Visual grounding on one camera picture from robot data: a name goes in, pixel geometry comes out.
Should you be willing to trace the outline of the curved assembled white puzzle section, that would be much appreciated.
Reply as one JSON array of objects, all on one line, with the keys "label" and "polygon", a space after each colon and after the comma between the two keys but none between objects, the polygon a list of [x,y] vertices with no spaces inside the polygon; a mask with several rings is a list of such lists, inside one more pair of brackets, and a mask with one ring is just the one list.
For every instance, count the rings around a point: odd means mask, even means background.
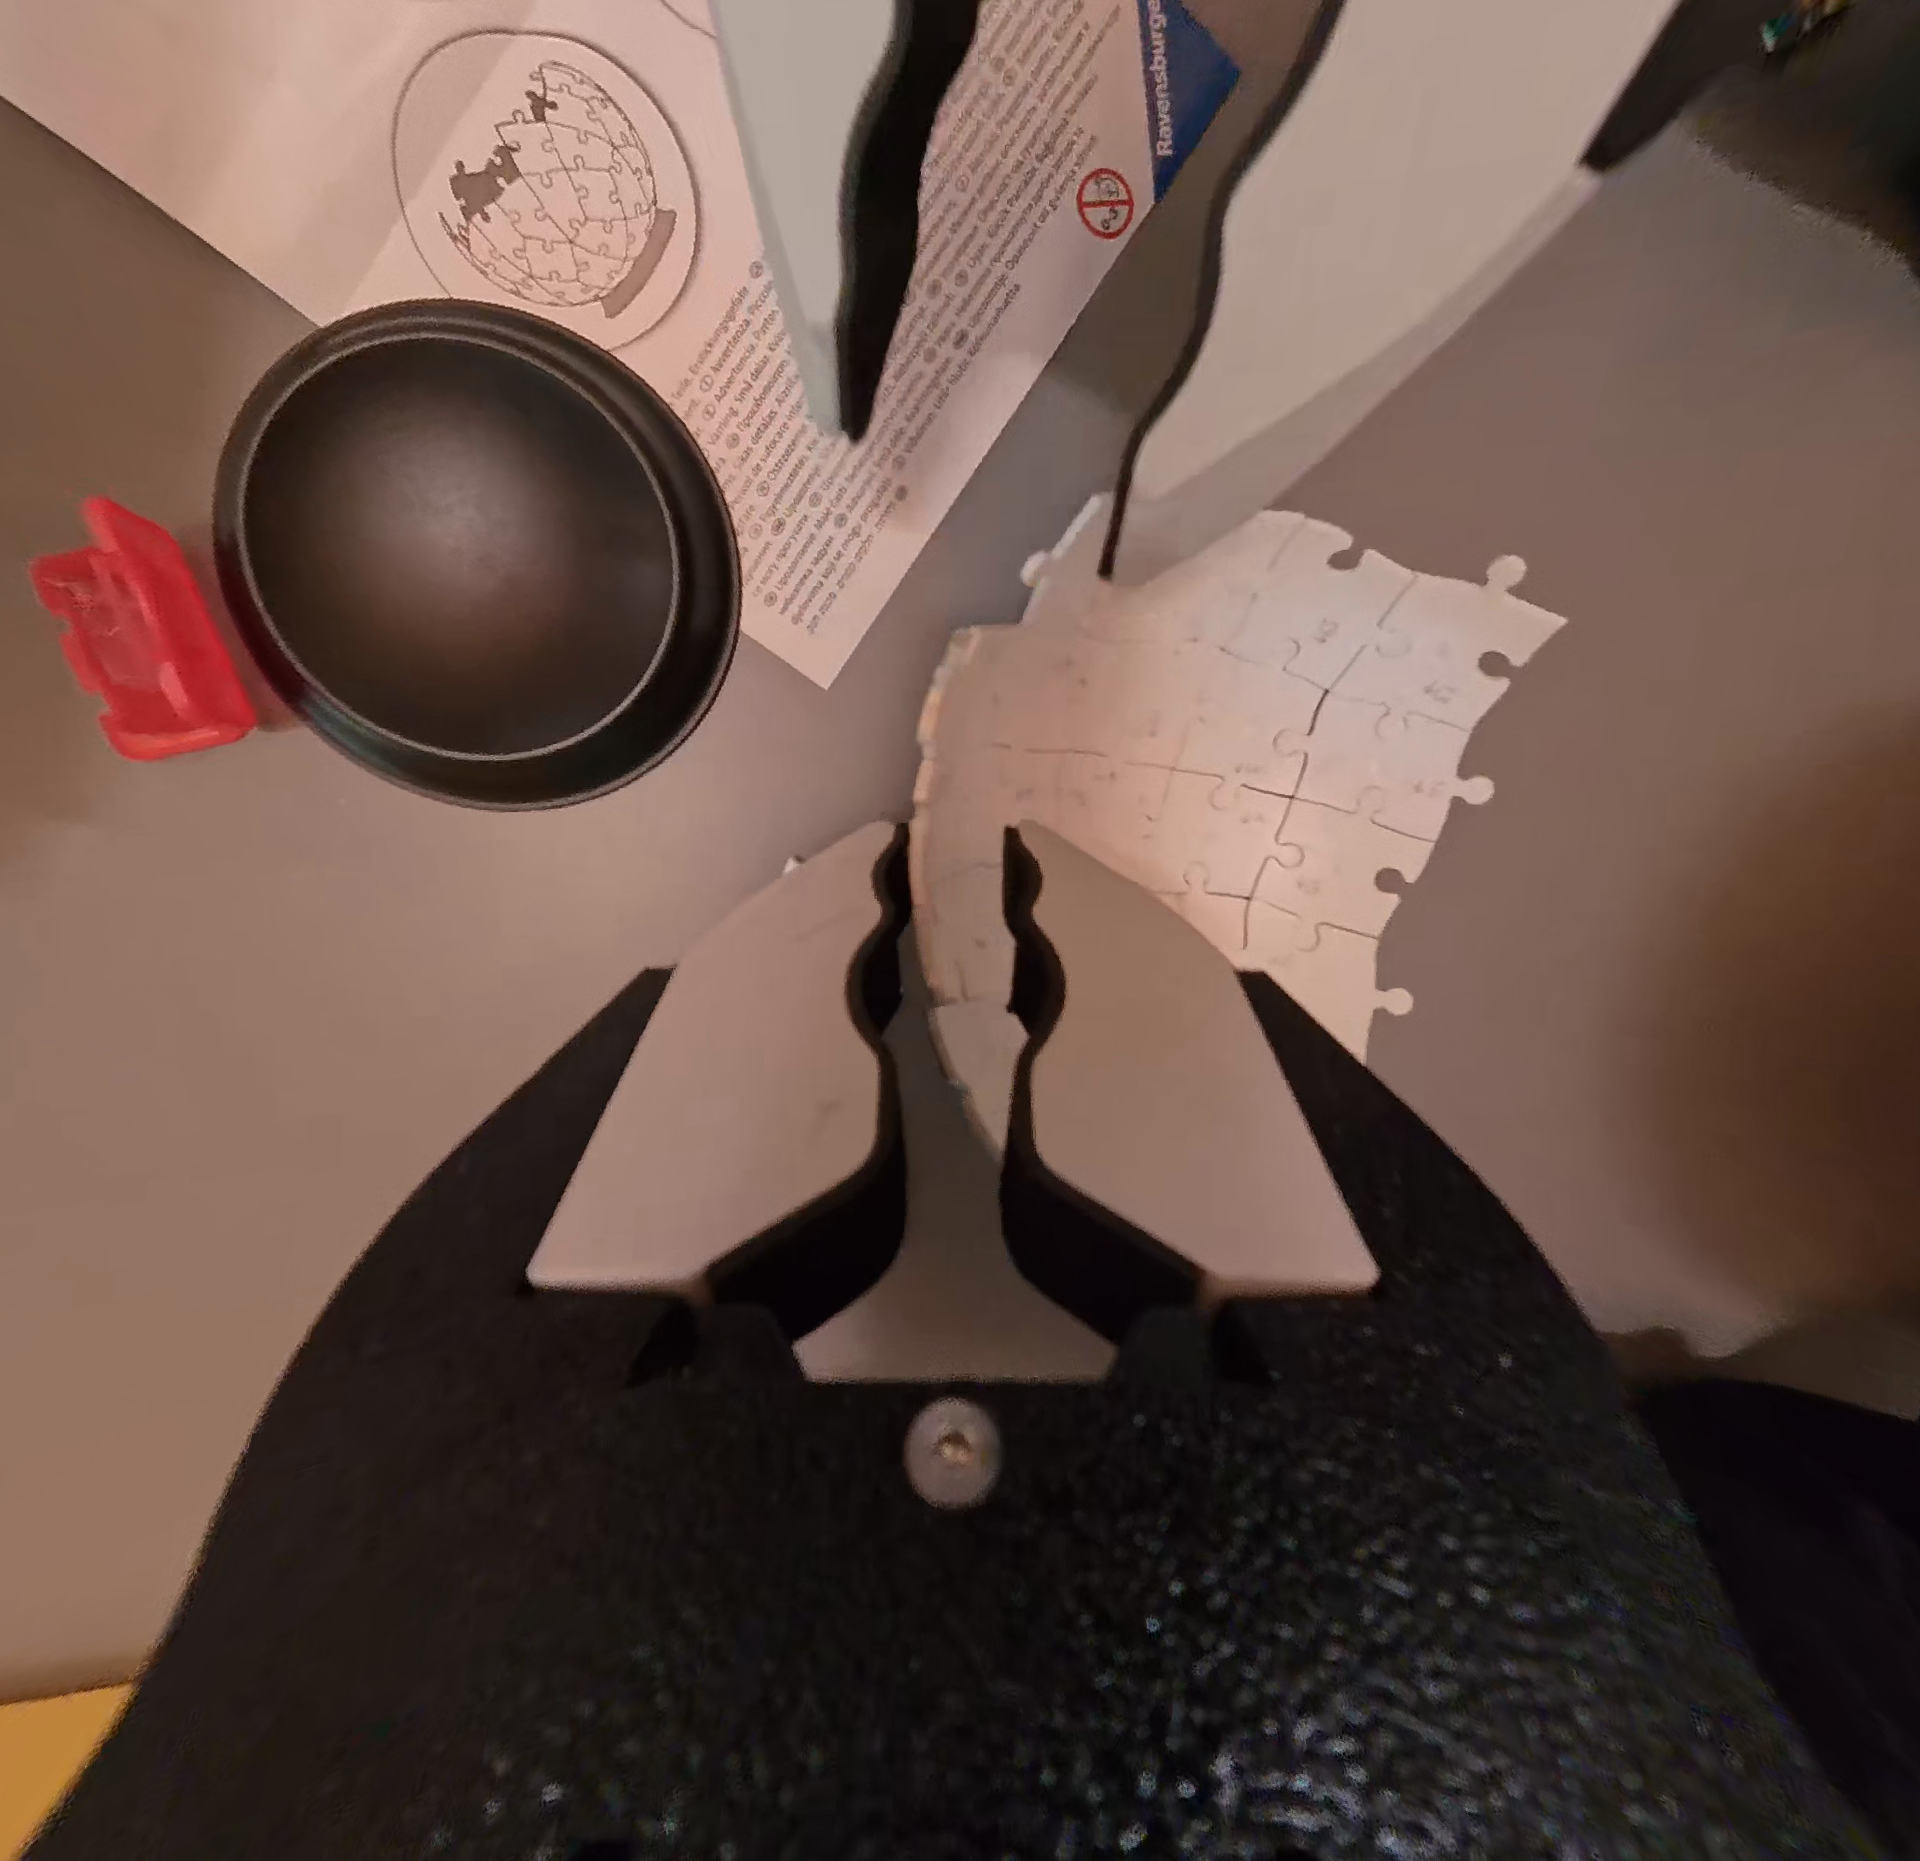
[{"label": "curved assembled white puzzle section", "polygon": [[956,633],[924,696],[906,871],[932,1040],[999,1153],[1021,1027],[1007,830],[1037,821],[1291,996],[1354,1057],[1412,996],[1380,941],[1468,741],[1567,616],[1527,562],[1445,577],[1261,510],[1157,577],[1099,577],[1108,504],[1029,560],[1016,623]]}]

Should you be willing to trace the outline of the person's torso in black clothing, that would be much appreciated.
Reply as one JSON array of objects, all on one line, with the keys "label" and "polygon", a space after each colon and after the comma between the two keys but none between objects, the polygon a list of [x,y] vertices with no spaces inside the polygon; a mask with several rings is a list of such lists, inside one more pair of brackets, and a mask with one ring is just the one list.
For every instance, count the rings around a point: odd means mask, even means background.
[{"label": "person's torso in black clothing", "polygon": [[1916,1857],[1916,1421],[1740,1378],[1658,1382],[1634,1411],[1819,1766]]}]

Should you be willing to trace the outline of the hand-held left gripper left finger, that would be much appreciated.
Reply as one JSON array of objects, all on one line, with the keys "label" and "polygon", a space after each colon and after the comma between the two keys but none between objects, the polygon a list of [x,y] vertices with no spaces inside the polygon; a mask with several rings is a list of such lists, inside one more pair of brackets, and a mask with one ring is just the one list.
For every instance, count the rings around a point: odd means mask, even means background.
[{"label": "hand-held left gripper left finger", "polygon": [[789,1338],[872,1292],[906,1232],[884,1040],[906,913],[906,828],[872,821],[692,943],[534,1249],[531,1287],[751,1305]]}]

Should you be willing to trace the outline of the printed instruction sheet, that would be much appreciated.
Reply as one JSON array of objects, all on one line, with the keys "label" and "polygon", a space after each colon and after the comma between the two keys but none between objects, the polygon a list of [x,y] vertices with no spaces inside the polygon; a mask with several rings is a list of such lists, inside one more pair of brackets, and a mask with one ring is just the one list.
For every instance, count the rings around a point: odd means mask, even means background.
[{"label": "printed instruction sheet", "polygon": [[808,412],[712,0],[3,0],[4,96],[317,322],[536,311],[680,412],[743,629],[852,656],[1235,91],[1199,0],[983,0],[855,443]]}]

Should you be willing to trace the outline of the black round ball stand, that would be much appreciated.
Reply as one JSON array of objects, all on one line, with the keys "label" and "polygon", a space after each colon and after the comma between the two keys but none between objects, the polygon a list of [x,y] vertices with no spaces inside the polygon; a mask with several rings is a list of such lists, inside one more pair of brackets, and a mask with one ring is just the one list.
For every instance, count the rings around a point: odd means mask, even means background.
[{"label": "black round ball stand", "polygon": [[280,354],[211,495],[229,625],[340,757],[466,809],[634,783],[707,719],[743,571],[634,370],[531,311],[400,300]]}]

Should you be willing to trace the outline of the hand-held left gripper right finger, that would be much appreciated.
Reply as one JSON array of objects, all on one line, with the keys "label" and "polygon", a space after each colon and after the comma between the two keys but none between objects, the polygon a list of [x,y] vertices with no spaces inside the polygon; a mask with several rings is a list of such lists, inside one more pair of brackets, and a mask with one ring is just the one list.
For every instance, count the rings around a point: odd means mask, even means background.
[{"label": "hand-held left gripper right finger", "polygon": [[1005,831],[1001,915],[1016,1272],[1108,1346],[1160,1311],[1370,1295],[1379,1257],[1236,966],[1036,821]]}]

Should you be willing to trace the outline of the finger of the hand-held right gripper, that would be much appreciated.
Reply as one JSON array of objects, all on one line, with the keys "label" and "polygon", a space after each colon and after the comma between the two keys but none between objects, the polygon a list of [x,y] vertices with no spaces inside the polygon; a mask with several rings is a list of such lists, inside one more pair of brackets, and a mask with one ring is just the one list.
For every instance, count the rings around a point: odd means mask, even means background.
[{"label": "finger of the hand-held right gripper", "polygon": [[707,0],[808,412],[858,443],[906,303],[920,184],[985,0]]},{"label": "finger of the hand-held right gripper", "polygon": [[1340,0],[1213,208],[1099,577],[1196,553],[1405,385],[1593,196],[1588,146],[1684,2]]}]

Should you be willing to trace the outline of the red plastic clip part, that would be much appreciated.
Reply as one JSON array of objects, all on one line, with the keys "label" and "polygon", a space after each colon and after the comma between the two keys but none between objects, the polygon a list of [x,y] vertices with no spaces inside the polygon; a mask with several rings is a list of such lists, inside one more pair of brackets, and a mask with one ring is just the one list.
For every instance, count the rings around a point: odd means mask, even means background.
[{"label": "red plastic clip part", "polygon": [[148,765],[251,736],[257,709],[179,541],[102,495],[82,523],[83,541],[35,554],[29,581],[111,749]]}]

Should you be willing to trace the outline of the yellow plastic bin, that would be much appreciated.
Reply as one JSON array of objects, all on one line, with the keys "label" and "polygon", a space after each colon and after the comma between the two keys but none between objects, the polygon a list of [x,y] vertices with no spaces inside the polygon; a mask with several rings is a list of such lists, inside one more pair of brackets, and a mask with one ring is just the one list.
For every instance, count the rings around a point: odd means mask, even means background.
[{"label": "yellow plastic bin", "polygon": [[3,1704],[3,1857],[18,1858],[127,1713],[134,1683]]}]

